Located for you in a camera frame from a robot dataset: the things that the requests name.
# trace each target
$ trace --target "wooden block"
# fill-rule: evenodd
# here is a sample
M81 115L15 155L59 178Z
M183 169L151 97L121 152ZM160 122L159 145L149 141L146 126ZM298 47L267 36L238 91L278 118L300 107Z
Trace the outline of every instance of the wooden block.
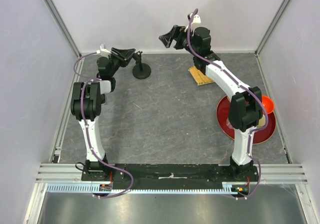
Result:
M189 72L191 73L192 77L195 79L195 81L198 85L204 85L207 83L214 82L212 79L208 78L203 73L201 73L201 71L198 70L195 66L191 67L189 69Z

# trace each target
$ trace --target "round black base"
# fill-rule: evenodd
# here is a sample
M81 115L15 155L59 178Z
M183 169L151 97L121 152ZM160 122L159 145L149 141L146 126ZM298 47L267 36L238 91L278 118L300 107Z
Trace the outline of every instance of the round black base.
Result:
M132 69L132 74L137 79L145 79L148 78L151 74L151 68L146 63L142 63L142 70L138 64L136 64Z

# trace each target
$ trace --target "enclosure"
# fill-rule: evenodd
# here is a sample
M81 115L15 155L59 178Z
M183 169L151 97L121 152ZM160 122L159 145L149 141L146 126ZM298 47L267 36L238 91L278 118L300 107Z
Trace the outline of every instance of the enclosure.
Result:
M2 223L319 222L319 0L0 4ZM104 43L108 50L142 51L116 71L114 90L98 115L108 163L230 163L235 131L227 127L226 91L217 79L197 83L189 71L198 68L191 45L176 50L159 40L173 25L187 26L196 8L201 26L210 30L211 50L242 83L259 87L275 104L266 131L254 135L252 155L261 162L257 191L235 201L214 195L214 188L193 194L141 188L96 200L84 190L101 182L84 182L75 168L85 162L88 144L70 108L74 83L87 81L73 67L87 77L100 72L101 78ZM146 79L132 71L139 55L151 69ZM223 183L223 191L234 184ZM242 208L251 211L244 214Z

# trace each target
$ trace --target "red plate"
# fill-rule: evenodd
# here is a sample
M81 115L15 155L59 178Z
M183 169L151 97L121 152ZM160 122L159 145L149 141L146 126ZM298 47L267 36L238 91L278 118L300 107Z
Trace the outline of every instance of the red plate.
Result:
M216 117L223 132L232 139L235 139L235 131L227 126L227 118L230 109L230 102L227 96L223 97L216 109ZM262 131L254 134L253 144L263 143L268 140L276 130L276 117L274 113L268 114L268 126Z

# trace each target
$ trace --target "orange bowl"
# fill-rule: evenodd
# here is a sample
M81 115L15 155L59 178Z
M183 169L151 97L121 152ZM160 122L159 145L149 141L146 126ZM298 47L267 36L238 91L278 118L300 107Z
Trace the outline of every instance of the orange bowl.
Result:
M275 103L267 96L262 95L262 104L266 108L268 114L272 113L275 109Z

